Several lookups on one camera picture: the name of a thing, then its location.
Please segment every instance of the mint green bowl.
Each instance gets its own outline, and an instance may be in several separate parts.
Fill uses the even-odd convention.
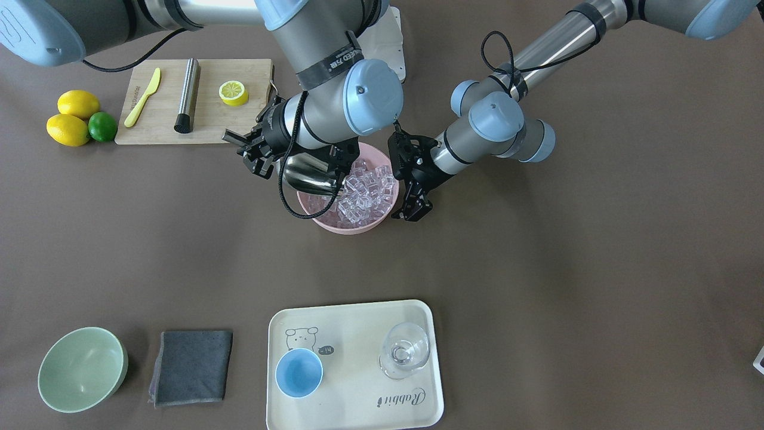
[[[61,337],[45,354],[37,389],[46,405],[64,413],[90,409],[117,391],[128,371],[125,347],[100,327]]]

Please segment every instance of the yellow knife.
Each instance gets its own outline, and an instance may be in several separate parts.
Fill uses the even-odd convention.
[[[125,127],[132,127],[135,125],[136,121],[138,121],[138,116],[141,116],[141,110],[143,110],[143,106],[146,104],[146,100],[148,100],[151,94],[157,92],[161,78],[162,73],[160,72],[159,67],[157,67],[154,69],[154,75],[151,77],[151,81],[148,83],[144,95],[141,96],[141,99],[138,100],[138,104],[135,105],[133,110],[130,111],[130,115],[125,118]]]

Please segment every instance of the citrus fruit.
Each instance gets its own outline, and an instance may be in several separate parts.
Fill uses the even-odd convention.
[[[79,119],[88,119],[101,110],[98,97],[84,90],[71,90],[58,98],[58,111],[74,115]]]
[[[223,103],[229,106],[241,106],[249,100],[249,93],[244,84],[237,80],[229,80],[220,86],[218,92]]]
[[[68,113],[51,116],[46,128],[50,137],[61,145],[82,146],[90,140],[88,125],[83,120]]]
[[[117,135],[117,120],[106,112],[94,113],[88,121],[90,135],[99,142],[110,142]]]

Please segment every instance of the gray cloth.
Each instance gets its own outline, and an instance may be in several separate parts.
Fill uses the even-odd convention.
[[[163,331],[149,397],[154,406],[221,402],[231,331]]]

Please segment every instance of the bowl of ice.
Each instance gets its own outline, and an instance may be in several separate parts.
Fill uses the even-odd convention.
[[[400,183],[393,177],[390,159],[374,146],[359,142],[360,155],[345,178],[342,191],[329,210],[313,220],[339,234],[359,234],[375,228],[393,211]],[[317,213],[330,196],[297,192],[305,213]]]

